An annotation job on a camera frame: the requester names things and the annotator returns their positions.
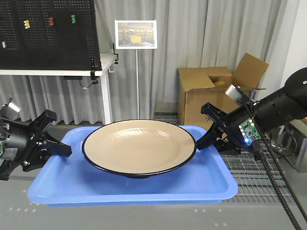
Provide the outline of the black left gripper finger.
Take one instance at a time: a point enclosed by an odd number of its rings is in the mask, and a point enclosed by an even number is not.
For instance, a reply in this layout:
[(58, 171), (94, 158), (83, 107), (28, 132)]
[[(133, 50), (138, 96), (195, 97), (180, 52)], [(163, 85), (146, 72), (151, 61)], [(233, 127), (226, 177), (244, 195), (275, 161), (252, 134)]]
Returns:
[(56, 120), (56, 113), (46, 109), (39, 117), (30, 123), (30, 131), (33, 134), (44, 134)]
[(71, 146), (62, 143), (48, 132), (46, 133), (46, 144), (45, 147), (50, 151), (51, 154), (69, 157), (72, 154)]

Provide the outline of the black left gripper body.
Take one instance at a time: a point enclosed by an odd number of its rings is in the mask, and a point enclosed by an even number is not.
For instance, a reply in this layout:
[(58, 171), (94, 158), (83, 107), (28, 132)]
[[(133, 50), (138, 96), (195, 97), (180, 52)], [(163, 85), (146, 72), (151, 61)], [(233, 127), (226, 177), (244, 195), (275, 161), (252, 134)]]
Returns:
[(33, 134), (30, 124), (0, 119), (0, 179), (9, 180), (10, 174), (21, 166), (24, 172), (42, 168), (50, 157), (46, 149), (46, 132)]

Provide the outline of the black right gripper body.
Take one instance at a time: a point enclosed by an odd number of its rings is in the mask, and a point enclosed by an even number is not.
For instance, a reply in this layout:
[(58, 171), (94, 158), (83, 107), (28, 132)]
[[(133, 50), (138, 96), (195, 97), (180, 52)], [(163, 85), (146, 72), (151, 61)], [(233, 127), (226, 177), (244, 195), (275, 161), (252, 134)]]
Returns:
[(248, 146), (238, 127), (250, 118), (248, 109), (240, 107), (227, 114), (211, 103), (206, 103), (201, 107), (201, 113), (207, 115), (216, 124), (216, 141), (212, 145), (220, 155), (237, 156), (245, 150), (256, 160), (261, 159), (260, 145), (255, 143)]

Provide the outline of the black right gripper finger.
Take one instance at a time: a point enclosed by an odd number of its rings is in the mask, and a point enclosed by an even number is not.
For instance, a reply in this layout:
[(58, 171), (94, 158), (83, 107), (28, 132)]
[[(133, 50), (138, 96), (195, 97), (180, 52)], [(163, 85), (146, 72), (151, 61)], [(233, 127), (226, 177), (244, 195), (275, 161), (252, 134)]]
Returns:
[(209, 130), (196, 141), (196, 147), (198, 150), (202, 150), (210, 145), (212, 145), (216, 141), (216, 132), (215, 132), (216, 124), (213, 123)]

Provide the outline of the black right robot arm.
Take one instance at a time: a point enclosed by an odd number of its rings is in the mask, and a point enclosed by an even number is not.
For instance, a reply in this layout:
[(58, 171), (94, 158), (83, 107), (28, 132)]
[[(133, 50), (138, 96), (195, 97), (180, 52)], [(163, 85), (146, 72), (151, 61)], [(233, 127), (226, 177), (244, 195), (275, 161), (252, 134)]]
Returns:
[(214, 145), (221, 155), (238, 155), (244, 149), (259, 160), (260, 134), (307, 116), (307, 69), (296, 71), (284, 87), (256, 102), (236, 85), (231, 84), (225, 94), (239, 107), (227, 114), (211, 103), (203, 105), (201, 113), (213, 124), (197, 140), (197, 149)]

